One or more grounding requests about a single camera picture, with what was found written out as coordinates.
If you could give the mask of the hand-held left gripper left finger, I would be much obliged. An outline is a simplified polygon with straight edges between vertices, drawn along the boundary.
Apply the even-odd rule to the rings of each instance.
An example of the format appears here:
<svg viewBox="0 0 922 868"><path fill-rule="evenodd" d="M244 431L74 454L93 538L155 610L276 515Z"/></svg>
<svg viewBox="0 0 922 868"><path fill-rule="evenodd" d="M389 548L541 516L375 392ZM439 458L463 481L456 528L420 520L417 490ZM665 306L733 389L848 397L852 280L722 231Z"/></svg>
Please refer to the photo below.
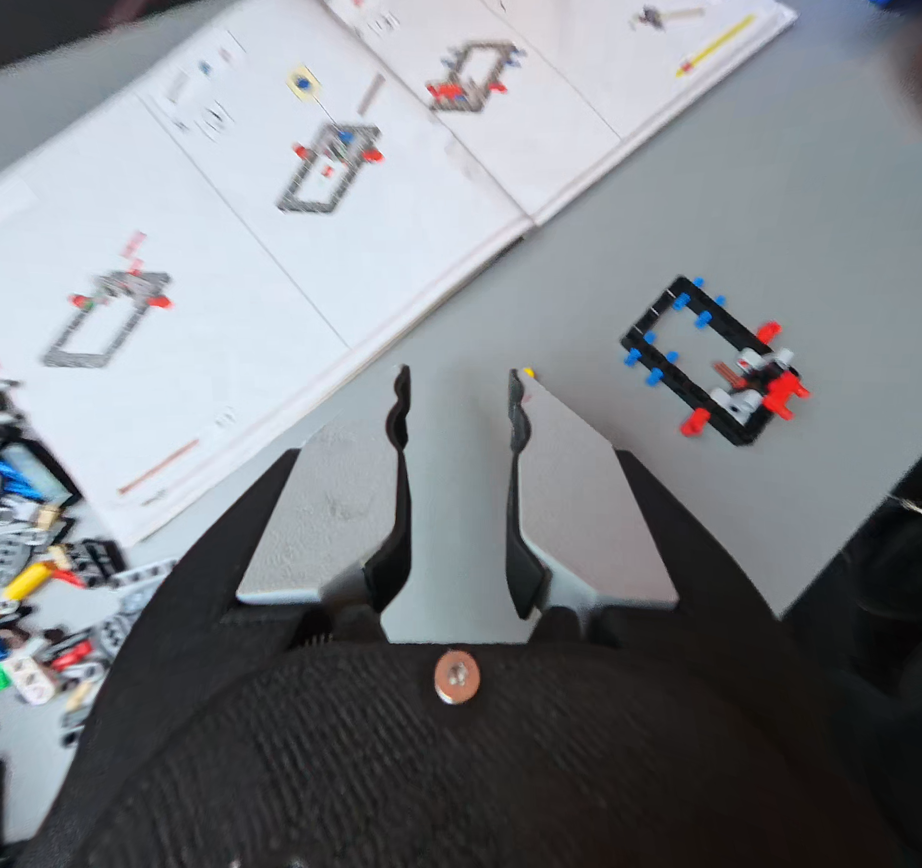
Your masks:
<svg viewBox="0 0 922 868"><path fill-rule="evenodd" d="M255 607L364 603L382 612L411 570L406 461L411 372L364 411L339 413L298 453L239 585Z"/></svg>

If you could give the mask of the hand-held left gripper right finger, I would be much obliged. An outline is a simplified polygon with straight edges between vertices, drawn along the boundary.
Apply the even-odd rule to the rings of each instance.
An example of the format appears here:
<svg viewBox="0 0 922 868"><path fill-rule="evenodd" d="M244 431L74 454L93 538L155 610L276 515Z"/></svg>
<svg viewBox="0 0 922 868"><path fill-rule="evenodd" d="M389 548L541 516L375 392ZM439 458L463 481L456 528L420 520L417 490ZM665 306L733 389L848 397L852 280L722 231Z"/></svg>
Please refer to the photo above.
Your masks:
<svg viewBox="0 0 922 868"><path fill-rule="evenodd" d="M505 577L517 616L674 610L679 594L615 447L524 369L509 372L508 417Z"/></svg>

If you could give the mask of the black lego frame assembly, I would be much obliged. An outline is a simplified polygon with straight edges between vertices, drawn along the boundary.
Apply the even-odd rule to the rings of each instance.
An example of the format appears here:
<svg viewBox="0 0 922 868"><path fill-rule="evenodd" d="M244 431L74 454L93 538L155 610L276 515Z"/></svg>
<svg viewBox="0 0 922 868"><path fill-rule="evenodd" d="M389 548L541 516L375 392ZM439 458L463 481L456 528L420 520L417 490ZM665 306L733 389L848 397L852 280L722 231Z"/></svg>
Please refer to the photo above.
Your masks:
<svg viewBox="0 0 922 868"><path fill-rule="evenodd" d="M793 352L775 347L781 325L767 321L751 330L732 316L726 301L722 295L710 296L704 279L678 275L628 327L620 345L627 367L647 371L648 387L664 387L687 406L690 413L679 428L684 437L698 437L712 428L732 446L748 447L772 420L794 419L792 401L806 401L813 394L794 366ZM679 365L678 352L659 347L663 319L682 312L694 316L695 329L714 332L733 350L732 365L714 364L721 382L713 388L691 379Z"/></svg>

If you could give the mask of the pile of lego pieces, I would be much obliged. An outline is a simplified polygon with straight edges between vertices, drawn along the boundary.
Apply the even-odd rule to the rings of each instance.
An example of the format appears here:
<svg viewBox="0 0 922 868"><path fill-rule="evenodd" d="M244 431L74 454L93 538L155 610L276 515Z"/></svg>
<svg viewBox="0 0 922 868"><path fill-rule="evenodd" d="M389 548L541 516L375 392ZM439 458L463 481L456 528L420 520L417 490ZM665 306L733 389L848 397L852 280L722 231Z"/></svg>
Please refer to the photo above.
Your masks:
<svg viewBox="0 0 922 868"><path fill-rule="evenodd" d="M112 540L72 537L72 510L82 497L45 447L27 436L14 404L17 387L2 379L2 688L33 708L63 697L60 742L73 749L119 650L178 560L130 567ZM31 628L35 600L52 584L81 595L106 590L117 608L75 630Z"/></svg>

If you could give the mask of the open lego instruction booklet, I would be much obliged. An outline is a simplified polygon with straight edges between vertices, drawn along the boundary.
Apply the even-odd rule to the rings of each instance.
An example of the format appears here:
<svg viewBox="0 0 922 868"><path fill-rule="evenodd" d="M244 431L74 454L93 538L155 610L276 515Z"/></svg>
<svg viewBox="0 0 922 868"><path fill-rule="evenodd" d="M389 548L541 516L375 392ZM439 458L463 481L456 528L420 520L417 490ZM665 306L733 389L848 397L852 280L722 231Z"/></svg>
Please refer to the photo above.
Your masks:
<svg viewBox="0 0 922 868"><path fill-rule="evenodd" d="M2 172L2 380L137 544L798 15L240 0Z"/></svg>

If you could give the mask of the person's dark clothing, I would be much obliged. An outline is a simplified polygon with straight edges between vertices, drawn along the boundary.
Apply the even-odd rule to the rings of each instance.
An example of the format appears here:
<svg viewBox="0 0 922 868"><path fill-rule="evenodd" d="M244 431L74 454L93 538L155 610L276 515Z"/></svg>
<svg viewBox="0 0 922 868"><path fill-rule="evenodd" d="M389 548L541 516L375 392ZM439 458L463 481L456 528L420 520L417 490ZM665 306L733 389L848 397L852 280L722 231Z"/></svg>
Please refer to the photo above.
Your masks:
<svg viewBox="0 0 922 868"><path fill-rule="evenodd" d="M921 462L785 612L847 774L921 865Z"/></svg>

